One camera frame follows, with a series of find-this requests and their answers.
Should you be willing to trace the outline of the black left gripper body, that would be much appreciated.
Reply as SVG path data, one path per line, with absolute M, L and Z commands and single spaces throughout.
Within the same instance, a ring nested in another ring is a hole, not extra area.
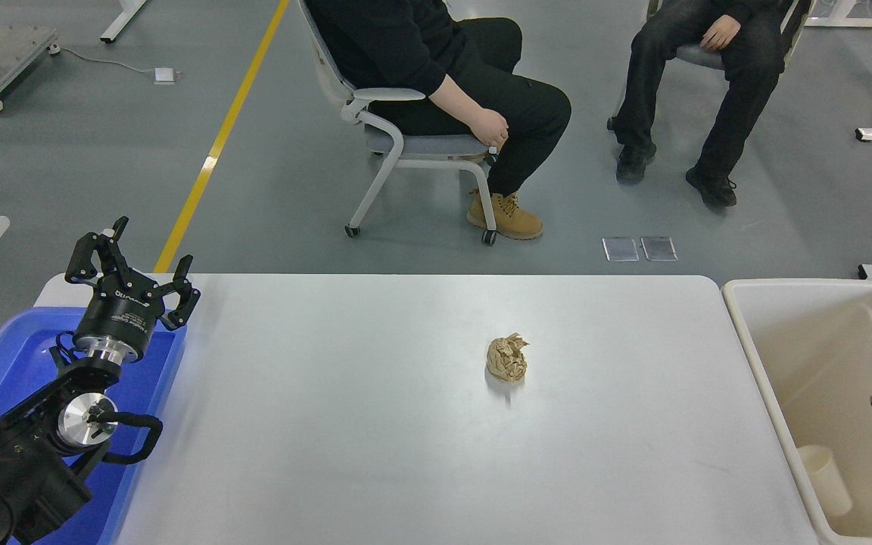
M 132 273 L 126 283 L 126 287 L 122 286 L 114 275 L 99 280 L 73 335 L 77 350 L 86 352 L 88 338 L 103 337 L 122 342 L 134 353 L 148 349 L 160 308 L 145 299 L 145 294 L 154 287 L 154 280 Z

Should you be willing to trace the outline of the person's right hand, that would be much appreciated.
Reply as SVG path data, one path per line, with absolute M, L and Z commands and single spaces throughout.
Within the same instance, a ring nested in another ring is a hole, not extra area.
M 509 138 L 508 122 L 490 108 L 479 108 L 467 124 L 474 136 L 489 148 L 502 148 Z

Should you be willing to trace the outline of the person's left hand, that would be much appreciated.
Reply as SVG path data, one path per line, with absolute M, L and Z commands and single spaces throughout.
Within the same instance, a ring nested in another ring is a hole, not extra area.
M 740 33 L 742 24 L 729 14 L 721 15 L 705 31 L 699 46 L 705 51 L 722 51 Z

